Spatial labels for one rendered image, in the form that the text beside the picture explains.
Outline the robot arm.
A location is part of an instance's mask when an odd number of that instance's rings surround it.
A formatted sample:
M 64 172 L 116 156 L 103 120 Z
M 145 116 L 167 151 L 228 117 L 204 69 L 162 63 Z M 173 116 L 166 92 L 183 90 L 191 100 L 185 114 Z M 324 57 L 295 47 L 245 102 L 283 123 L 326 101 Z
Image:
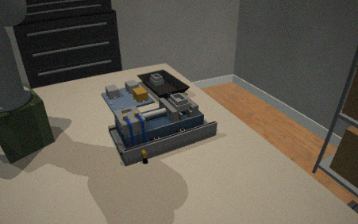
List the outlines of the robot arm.
M 8 33 L 4 27 L 23 22 L 26 0 L 0 0 L 0 112 L 17 109 L 27 103 L 31 92 L 23 87 Z

